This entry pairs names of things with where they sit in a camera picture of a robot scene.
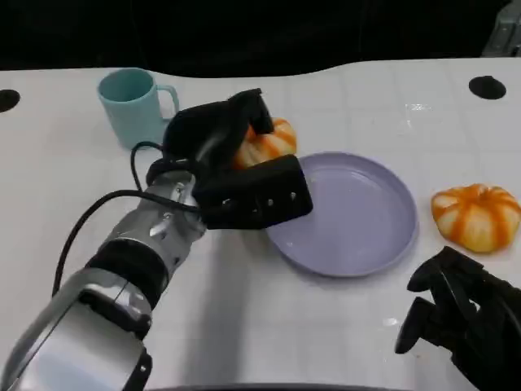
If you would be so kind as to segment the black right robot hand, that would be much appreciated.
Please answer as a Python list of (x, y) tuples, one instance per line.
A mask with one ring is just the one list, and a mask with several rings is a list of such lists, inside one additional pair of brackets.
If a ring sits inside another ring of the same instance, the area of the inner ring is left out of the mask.
[(418, 340), (450, 351), (453, 365), (479, 390), (520, 388), (520, 291), (450, 248), (412, 274), (416, 297), (396, 340), (396, 354)]

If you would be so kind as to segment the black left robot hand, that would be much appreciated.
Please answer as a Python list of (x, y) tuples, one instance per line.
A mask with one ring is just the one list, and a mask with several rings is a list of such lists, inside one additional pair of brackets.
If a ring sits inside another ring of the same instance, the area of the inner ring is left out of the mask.
[(209, 230), (262, 230), (313, 210), (296, 156), (297, 136), (272, 117), (259, 88), (216, 105), (195, 160), (199, 176), (192, 195)]

